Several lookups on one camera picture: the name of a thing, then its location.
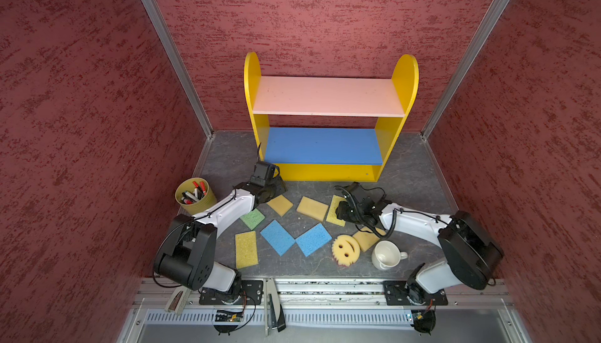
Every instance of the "sponge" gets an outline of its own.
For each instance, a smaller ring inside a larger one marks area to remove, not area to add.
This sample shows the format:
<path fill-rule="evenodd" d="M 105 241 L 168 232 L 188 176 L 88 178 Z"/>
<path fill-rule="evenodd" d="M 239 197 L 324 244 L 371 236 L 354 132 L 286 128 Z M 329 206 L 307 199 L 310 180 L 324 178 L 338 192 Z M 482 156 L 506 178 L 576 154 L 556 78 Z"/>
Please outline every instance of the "sponge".
<path fill-rule="evenodd" d="M 376 228 L 378 230 L 378 233 L 381 235 L 386 234 L 385 231 Z M 356 234 L 353 235 L 353 237 L 357 240 L 357 242 L 359 243 L 359 247 L 361 247 L 362 251 L 365 251 L 367 249 L 370 249 L 373 244 L 375 244 L 376 242 L 378 242 L 378 240 L 380 240 L 380 238 L 378 236 L 376 236 L 375 234 L 373 234 L 369 228 L 362 228 L 362 231 L 369 231 L 369 232 L 361 232 L 358 231 Z"/>
<path fill-rule="evenodd" d="M 299 236 L 296 239 L 296 243 L 299 245 L 299 248 L 302 250 L 305 257 L 308 257 L 313 254 L 314 251 L 327 244 L 330 240 L 332 240 L 332 237 L 320 223 Z"/>
<path fill-rule="evenodd" d="M 330 203 L 330 210 L 327 211 L 326 221 L 344 227 L 346 221 L 338 219 L 338 217 L 336 216 L 336 209 L 338 208 L 338 205 L 341 201 L 344 201 L 344 197 L 332 196 L 332 202 Z"/>
<path fill-rule="evenodd" d="M 323 218 L 326 217 L 327 205 L 314 199 L 303 197 L 296 211 L 313 219 L 323 221 Z"/>
<path fill-rule="evenodd" d="M 265 240 L 280 256 L 295 244 L 295 239 L 286 232 L 277 220 L 269 223 L 269 226 L 261 231 L 261 235 L 265 237 Z"/>
<path fill-rule="evenodd" d="M 350 266 L 359 259 L 359 243 L 349 235 L 336 237 L 332 244 L 332 254 L 339 265 Z"/>
<path fill-rule="evenodd" d="M 245 214 L 240 217 L 240 220 L 244 222 L 250 229 L 255 229 L 259 223 L 261 223 L 265 219 L 265 215 L 263 215 L 259 210 L 254 209 L 248 214 Z"/>
<path fill-rule="evenodd" d="M 284 216 L 288 210 L 292 207 L 292 202 L 290 202 L 286 197 L 279 195 L 274 199 L 270 200 L 267 203 L 267 206 L 274 209 L 275 212 L 278 213 L 279 216 Z"/>
<path fill-rule="evenodd" d="M 255 231 L 236 235 L 236 268 L 259 264 L 257 233 Z"/>

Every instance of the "rectangular sponge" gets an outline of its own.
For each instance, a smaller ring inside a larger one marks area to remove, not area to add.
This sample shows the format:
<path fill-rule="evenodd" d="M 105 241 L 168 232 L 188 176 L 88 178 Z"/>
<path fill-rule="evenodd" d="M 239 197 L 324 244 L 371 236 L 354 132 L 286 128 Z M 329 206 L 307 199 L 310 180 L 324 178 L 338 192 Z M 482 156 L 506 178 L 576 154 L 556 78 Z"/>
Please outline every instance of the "rectangular sponge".
<path fill-rule="evenodd" d="M 336 216 L 336 209 L 338 208 L 338 205 L 341 201 L 344 201 L 344 197 L 332 196 L 332 202 L 330 203 L 330 210 L 327 211 L 326 221 L 344 227 L 346 221 L 338 219 L 338 217 Z"/>
<path fill-rule="evenodd" d="M 245 214 L 240 217 L 240 220 L 244 222 L 250 229 L 255 229 L 259 223 L 261 223 L 265 219 L 265 215 L 263 215 L 259 210 L 254 209 L 248 214 Z"/>
<path fill-rule="evenodd" d="M 306 231 L 296 239 L 296 243 L 302 250 L 305 257 L 310 256 L 314 251 L 327 244 L 332 237 L 320 223 L 317 226 Z"/>
<path fill-rule="evenodd" d="M 376 229 L 378 230 L 379 234 L 381 234 L 381 235 L 386 234 L 386 231 L 381 230 L 379 228 L 376 228 Z M 378 242 L 378 240 L 380 240 L 380 238 L 378 236 L 376 236 L 375 234 L 373 234 L 369 228 L 363 227 L 361 230 L 369 231 L 369 232 L 357 231 L 357 233 L 354 234 L 353 237 L 359 243 L 359 247 L 361 248 L 361 250 L 366 251 L 367 249 L 370 249 L 373 246 L 373 244 Z"/>
<path fill-rule="evenodd" d="M 292 207 L 292 202 L 290 202 L 286 197 L 279 195 L 274 199 L 270 200 L 267 203 L 267 206 L 274 209 L 275 212 L 278 213 L 279 216 L 284 216 L 288 210 Z"/>
<path fill-rule="evenodd" d="M 255 231 L 236 235 L 236 268 L 259 264 L 257 233 Z"/>
<path fill-rule="evenodd" d="M 295 239 L 278 223 L 272 221 L 269 226 L 261 231 L 261 235 L 281 256 L 295 244 Z"/>
<path fill-rule="evenodd" d="M 296 211 L 313 219 L 323 221 L 323 218 L 326 217 L 327 205 L 314 199 L 303 197 Z"/>

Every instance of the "blue sponge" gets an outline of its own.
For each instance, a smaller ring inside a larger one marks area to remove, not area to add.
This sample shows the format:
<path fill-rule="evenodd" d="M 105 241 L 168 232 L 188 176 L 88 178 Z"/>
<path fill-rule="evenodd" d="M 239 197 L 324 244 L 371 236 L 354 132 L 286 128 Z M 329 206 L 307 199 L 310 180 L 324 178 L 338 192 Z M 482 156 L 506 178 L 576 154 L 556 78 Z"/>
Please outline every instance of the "blue sponge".
<path fill-rule="evenodd" d="M 305 257 L 308 257 L 314 251 L 327 244 L 330 240 L 332 240 L 332 237 L 320 223 L 299 236 L 296 239 L 296 243 L 299 245 Z"/>
<path fill-rule="evenodd" d="M 278 223 L 272 221 L 269 226 L 261 231 L 261 235 L 281 256 L 295 244 L 295 239 Z"/>

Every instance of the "red wall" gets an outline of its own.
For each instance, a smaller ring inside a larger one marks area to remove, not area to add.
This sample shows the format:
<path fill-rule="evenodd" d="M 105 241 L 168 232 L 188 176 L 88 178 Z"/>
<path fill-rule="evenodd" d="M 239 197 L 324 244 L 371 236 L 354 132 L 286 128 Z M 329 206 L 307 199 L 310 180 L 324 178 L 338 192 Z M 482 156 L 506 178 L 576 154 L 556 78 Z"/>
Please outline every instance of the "red wall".
<path fill-rule="evenodd" d="M 511 0 L 430 143 L 536 342 L 601 339 L 601 0 Z"/>
<path fill-rule="evenodd" d="M 390 78 L 419 63 L 405 130 L 421 130 L 492 0 L 157 0 L 215 129 L 251 129 L 244 58 L 265 75 Z M 271 124 L 373 127 L 372 118 L 271 117 Z"/>
<path fill-rule="evenodd" d="M 114 342 L 202 132 L 139 0 L 0 23 L 0 336 Z"/>

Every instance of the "shelf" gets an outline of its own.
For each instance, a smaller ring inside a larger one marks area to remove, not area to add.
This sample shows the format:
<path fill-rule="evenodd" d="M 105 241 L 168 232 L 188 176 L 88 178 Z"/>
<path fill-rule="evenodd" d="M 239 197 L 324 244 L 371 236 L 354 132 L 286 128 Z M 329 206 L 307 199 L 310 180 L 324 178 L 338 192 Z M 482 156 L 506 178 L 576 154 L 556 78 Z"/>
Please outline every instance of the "shelf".
<path fill-rule="evenodd" d="M 275 164 L 382 165 L 375 129 L 270 128 L 265 160 Z"/>
<path fill-rule="evenodd" d="M 255 114 L 404 117 L 391 80 L 262 76 Z"/>

